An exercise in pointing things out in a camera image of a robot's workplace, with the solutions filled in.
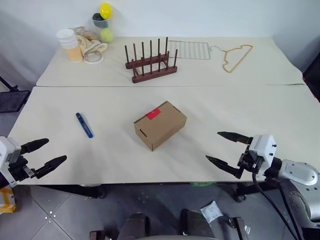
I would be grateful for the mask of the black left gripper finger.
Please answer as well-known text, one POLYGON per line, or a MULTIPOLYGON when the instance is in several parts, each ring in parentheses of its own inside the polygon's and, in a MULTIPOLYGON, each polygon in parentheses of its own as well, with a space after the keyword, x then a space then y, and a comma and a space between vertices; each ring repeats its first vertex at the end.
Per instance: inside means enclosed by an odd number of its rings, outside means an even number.
POLYGON ((39 148, 41 148, 42 146, 44 146, 45 144, 47 144, 48 142, 49 142, 48 138, 42 138, 42 139, 37 139, 31 142, 28 142, 26 144, 23 144, 20 146, 21 147, 20 154, 34 152, 39 148))
POLYGON ((59 165, 61 165, 67 159, 66 155, 54 158, 44 164, 43 167, 35 170, 35 176, 40 179, 50 172, 54 171, 59 165))

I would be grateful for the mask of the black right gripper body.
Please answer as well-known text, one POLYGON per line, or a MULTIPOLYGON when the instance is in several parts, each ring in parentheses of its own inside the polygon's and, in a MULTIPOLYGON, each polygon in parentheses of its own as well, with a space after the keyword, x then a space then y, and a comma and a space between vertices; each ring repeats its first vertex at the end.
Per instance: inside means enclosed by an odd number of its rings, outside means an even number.
POLYGON ((244 153, 242 153, 239 158, 237 164, 237 166, 239 167, 239 169, 237 170, 237 175, 242 175, 244 170, 250 173, 258 174, 263 162, 264 158, 258 156, 253 151, 250 151, 250 146, 247 145, 244 153))

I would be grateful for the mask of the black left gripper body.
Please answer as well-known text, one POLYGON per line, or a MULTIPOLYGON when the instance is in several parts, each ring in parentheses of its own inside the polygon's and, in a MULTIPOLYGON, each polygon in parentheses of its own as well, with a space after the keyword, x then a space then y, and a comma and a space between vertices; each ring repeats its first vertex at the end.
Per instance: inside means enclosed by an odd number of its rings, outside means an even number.
POLYGON ((32 179, 36 176, 35 171, 30 169, 27 164, 28 161, 23 156, 19 156, 16 162, 9 164, 9 173, 16 182, 21 182, 28 178, 32 179))

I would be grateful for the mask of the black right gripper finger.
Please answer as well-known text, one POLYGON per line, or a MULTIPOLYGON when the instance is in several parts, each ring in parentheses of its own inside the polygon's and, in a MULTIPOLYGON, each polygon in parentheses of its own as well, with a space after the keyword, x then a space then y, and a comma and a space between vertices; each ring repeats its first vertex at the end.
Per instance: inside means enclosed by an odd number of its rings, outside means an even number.
POLYGON ((220 131, 217 132, 217 134, 232 142, 240 142, 246 145, 250 145, 253 140, 253 137, 247 137, 236 132, 220 131))
POLYGON ((216 157, 212 157, 212 156, 209 156, 209 155, 206 155, 205 156, 212 164, 214 164, 216 167, 218 167, 219 169, 233 175, 234 177, 236 177, 237 179, 240 179, 242 174, 243 174, 243 169, 240 167, 240 168, 235 168, 235 167, 232 167, 230 165, 228 165, 227 162, 223 161, 223 160, 220 160, 216 157))

